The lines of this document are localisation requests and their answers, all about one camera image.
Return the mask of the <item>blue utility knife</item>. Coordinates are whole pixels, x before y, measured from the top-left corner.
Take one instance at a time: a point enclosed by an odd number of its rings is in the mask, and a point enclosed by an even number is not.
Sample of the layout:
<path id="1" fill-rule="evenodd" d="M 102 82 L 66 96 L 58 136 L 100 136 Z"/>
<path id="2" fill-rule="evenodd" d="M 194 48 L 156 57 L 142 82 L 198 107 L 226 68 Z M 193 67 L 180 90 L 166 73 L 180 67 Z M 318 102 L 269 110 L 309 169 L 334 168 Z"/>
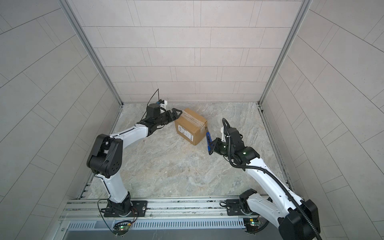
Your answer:
<path id="1" fill-rule="evenodd" d="M 212 141 L 208 127 L 205 127 L 205 130 L 206 130 L 207 148 L 208 148 L 209 155 L 211 155 L 214 152 L 213 141 Z"/>

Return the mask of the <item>brown taped cardboard box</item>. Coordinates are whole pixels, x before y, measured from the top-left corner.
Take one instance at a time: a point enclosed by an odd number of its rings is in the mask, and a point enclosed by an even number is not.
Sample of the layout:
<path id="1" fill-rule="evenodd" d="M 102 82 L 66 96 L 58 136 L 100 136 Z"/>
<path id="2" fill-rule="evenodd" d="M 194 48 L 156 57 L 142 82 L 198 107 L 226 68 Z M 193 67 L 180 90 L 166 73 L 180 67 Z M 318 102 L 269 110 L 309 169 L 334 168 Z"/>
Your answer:
<path id="1" fill-rule="evenodd" d="M 208 121 L 191 109 L 184 109 L 175 121 L 177 133 L 192 145 L 196 146 L 206 137 Z"/>

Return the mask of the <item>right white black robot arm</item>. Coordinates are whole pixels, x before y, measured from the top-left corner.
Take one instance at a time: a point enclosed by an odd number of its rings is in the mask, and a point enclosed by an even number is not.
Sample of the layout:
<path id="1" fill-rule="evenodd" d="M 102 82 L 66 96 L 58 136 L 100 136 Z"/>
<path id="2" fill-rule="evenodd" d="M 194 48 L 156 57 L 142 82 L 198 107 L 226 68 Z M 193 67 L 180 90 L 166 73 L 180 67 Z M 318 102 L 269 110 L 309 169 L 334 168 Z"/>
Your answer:
<path id="1" fill-rule="evenodd" d="M 260 155 L 246 147 L 236 128 L 225 129 L 222 137 L 211 139 L 206 133 L 209 154 L 217 153 L 230 165 L 254 178 L 265 190 L 270 201 L 250 189 L 240 195 L 243 212 L 257 213 L 279 229 L 284 240 L 320 240 L 320 220 L 317 206 L 304 201 L 270 171 Z"/>

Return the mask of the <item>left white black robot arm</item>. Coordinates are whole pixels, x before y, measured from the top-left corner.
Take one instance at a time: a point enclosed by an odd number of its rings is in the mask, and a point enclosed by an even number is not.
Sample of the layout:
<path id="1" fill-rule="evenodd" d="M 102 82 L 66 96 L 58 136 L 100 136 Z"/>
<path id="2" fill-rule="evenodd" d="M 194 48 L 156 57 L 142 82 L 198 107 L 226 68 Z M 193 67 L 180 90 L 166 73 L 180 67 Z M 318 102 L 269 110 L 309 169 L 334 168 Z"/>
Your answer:
<path id="1" fill-rule="evenodd" d="M 100 134 L 96 137 L 87 167 L 95 176 L 101 178 L 110 196 L 108 202 L 121 212 L 127 212 L 131 207 L 130 193 L 124 187 L 120 175 L 123 150 L 177 120 L 183 113 L 175 108 L 166 110 L 166 106 L 167 102 L 163 100 L 149 104 L 145 117 L 133 127 L 117 134 Z"/>

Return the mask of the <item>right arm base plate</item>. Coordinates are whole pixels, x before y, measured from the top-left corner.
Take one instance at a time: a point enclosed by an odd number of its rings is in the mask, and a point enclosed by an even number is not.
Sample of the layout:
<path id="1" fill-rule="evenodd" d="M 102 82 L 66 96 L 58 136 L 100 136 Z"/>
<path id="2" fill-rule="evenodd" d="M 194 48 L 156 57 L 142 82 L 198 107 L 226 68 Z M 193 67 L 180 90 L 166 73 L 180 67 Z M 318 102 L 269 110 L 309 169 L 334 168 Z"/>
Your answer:
<path id="1" fill-rule="evenodd" d="M 258 213 L 246 212 L 241 208 L 239 199 L 229 199 L 220 202 L 220 206 L 225 208 L 228 216 L 256 216 Z"/>

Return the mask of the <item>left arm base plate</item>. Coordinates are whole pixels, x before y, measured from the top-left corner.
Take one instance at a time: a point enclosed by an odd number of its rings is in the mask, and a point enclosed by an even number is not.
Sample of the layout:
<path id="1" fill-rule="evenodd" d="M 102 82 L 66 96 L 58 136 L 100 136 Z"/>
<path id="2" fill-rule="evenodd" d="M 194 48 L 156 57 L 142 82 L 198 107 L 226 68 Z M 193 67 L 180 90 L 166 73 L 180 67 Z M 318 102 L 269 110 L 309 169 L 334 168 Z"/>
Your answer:
<path id="1" fill-rule="evenodd" d="M 144 217 L 147 205 L 147 201 L 114 203 L 108 200 L 107 207 L 101 209 L 101 213 L 103 213 L 106 218 Z"/>

